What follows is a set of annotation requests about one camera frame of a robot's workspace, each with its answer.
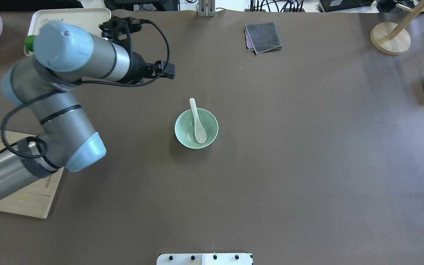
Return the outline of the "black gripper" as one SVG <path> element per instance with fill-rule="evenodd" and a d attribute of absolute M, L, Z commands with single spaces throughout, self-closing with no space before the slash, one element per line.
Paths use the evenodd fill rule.
<path fill-rule="evenodd" d="M 166 61 L 157 61 L 153 64 L 145 62 L 143 57 L 133 50 L 131 34 L 142 28 L 140 20 L 133 17 L 114 16 L 107 22 L 99 25 L 102 37 L 111 42 L 115 59 L 110 73 L 104 80 L 119 84 L 143 83 L 146 79 L 175 77 L 175 65 Z"/>

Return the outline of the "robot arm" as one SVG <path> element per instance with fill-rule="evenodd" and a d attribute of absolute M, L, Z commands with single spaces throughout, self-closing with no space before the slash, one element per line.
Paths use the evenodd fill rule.
<path fill-rule="evenodd" d="M 65 167 L 78 172 L 106 155 L 99 133 L 73 94 L 83 84 L 140 87 L 158 78 L 174 78 L 167 58 L 146 63 L 133 50 L 131 34 L 150 20 L 112 17 L 99 25 L 101 37 L 65 22 L 42 26 L 33 41 L 33 55 L 14 65 L 1 81 L 5 97 L 15 104 L 3 119 L 0 137 L 0 200 Z M 43 128 L 35 137 L 15 143 L 6 138 L 7 123 L 28 107 Z"/>

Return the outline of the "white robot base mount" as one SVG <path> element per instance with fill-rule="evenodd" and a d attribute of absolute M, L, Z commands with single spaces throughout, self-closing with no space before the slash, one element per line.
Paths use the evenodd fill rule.
<path fill-rule="evenodd" d="M 157 265 L 253 265 L 249 253 L 177 253 L 161 254 Z"/>

